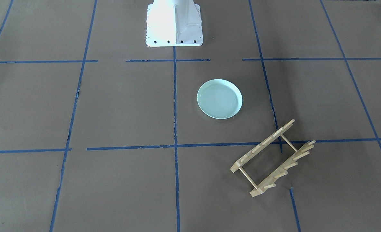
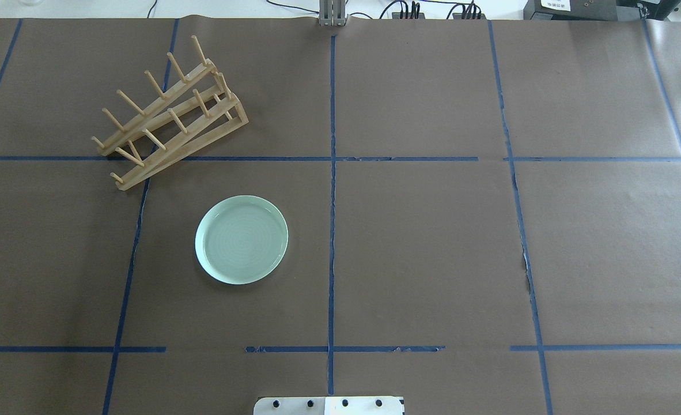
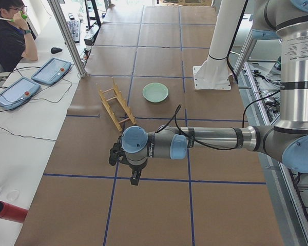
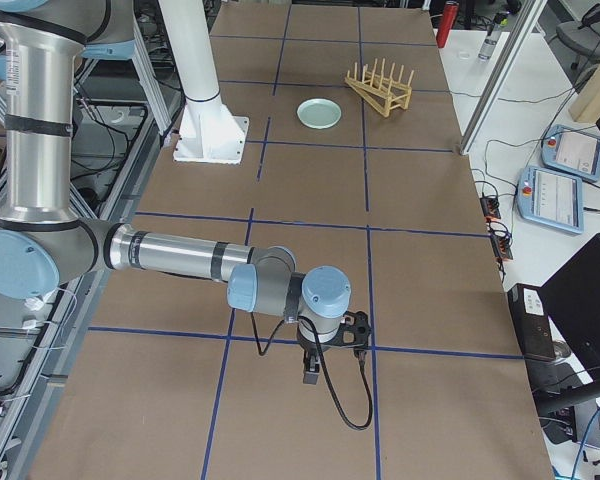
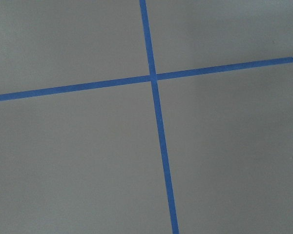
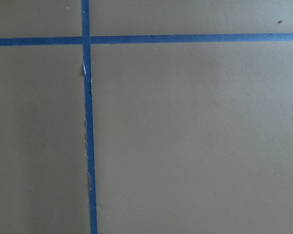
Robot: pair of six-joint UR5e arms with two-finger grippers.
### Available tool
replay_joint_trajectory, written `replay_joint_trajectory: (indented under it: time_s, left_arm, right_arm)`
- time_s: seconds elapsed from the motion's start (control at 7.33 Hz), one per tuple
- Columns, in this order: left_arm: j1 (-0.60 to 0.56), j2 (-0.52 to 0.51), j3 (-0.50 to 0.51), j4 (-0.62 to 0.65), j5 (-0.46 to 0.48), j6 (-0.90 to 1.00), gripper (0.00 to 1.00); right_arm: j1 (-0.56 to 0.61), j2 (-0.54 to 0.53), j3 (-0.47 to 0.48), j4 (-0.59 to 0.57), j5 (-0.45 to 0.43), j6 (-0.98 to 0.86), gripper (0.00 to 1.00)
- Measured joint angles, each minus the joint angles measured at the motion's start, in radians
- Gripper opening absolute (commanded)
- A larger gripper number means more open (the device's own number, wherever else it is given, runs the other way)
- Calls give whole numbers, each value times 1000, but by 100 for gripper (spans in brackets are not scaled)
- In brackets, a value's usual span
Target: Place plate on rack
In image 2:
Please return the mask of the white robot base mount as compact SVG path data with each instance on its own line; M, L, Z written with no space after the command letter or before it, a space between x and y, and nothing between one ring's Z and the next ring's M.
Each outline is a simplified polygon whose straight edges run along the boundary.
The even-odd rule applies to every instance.
M405 414L403 397L263 397L254 414Z

